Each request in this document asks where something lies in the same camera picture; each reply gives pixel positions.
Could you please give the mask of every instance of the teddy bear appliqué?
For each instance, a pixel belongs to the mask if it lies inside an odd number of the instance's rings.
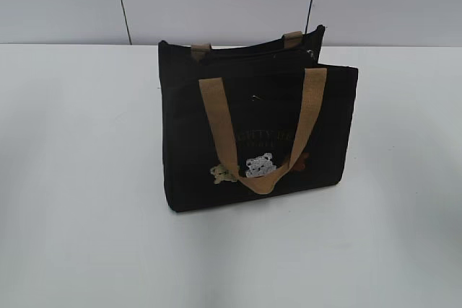
[[[223,166],[223,164],[213,166],[210,169],[210,173],[215,177],[214,184],[219,184],[223,181],[237,182],[236,178],[232,175],[230,171],[227,170],[226,167]]]
[[[276,169],[276,165],[273,165],[271,161],[273,154],[265,153],[261,157],[254,159],[247,159],[245,164],[248,169],[245,171],[247,177],[261,177],[273,172]]]

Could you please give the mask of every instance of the beige handle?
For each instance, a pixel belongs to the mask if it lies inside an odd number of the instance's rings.
[[[284,48],[297,47],[303,40],[302,32],[288,32],[282,36],[284,38]]]
[[[204,43],[203,45],[191,45],[191,56],[195,61],[204,59],[206,54],[212,50],[210,43]]]
[[[221,78],[200,79],[199,86],[215,142],[219,161],[246,187],[257,194],[269,194],[292,169],[310,138],[323,103],[327,69],[305,69],[302,103],[292,152],[281,167],[263,177],[241,177],[237,166],[237,148],[230,109]]]

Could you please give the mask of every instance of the tote bag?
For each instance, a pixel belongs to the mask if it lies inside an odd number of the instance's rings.
[[[172,210],[340,181],[358,70],[319,64],[324,31],[219,50],[159,43],[164,187]]]

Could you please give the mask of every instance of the tan strap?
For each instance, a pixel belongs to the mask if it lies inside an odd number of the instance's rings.
[[[203,45],[191,45],[191,56],[196,61],[200,61],[205,58],[205,55],[212,50],[210,43],[204,43]]]
[[[302,32],[288,32],[282,36],[284,38],[284,48],[293,48],[302,43]]]
[[[222,79],[199,80],[202,100],[212,130],[218,159],[236,179],[253,192],[261,195],[269,194],[273,191],[278,180],[292,169],[300,157],[319,116],[326,77],[327,69],[305,69],[300,117],[292,152],[289,159],[281,167],[263,177],[241,177],[239,175],[236,141]]]

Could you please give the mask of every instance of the bag handle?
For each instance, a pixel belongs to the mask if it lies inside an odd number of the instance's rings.
[[[222,78],[199,80],[218,159],[237,180],[254,193],[266,195],[273,191],[276,183],[292,169],[300,157],[321,110],[326,77],[327,69],[325,68],[305,69],[300,116],[289,159],[285,160],[281,167],[263,177],[241,177],[239,175],[236,140]]]
[[[284,43],[284,49],[297,47],[302,43],[303,33],[302,32],[288,32],[282,36]],[[195,61],[201,61],[212,51],[212,45],[210,43],[204,43],[203,45],[191,45],[191,57]]]

